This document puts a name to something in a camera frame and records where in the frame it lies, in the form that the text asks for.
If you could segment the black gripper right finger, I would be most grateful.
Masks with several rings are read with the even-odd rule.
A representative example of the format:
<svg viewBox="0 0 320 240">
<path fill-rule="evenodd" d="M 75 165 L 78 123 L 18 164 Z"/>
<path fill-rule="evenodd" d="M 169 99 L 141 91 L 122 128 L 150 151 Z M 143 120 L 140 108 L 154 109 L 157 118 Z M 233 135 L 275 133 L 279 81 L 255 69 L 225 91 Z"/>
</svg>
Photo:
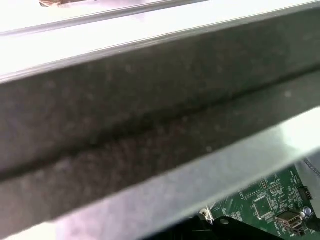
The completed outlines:
<svg viewBox="0 0 320 240">
<path fill-rule="evenodd" d="M 195 240 L 281 240 L 282 238 L 266 231 L 235 220 L 231 217 L 219 217 L 212 224 L 200 221 L 192 230 Z"/>
</svg>

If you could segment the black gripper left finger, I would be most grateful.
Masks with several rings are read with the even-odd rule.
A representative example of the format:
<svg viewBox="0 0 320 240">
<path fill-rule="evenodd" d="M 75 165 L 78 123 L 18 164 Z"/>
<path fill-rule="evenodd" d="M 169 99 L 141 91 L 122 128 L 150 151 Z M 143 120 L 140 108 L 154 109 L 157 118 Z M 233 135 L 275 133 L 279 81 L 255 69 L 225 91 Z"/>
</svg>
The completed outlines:
<svg viewBox="0 0 320 240">
<path fill-rule="evenodd" d="M 188 218 L 153 236 L 154 240 L 188 240 L 192 230 L 195 229 L 199 218 Z"/>
</svg>

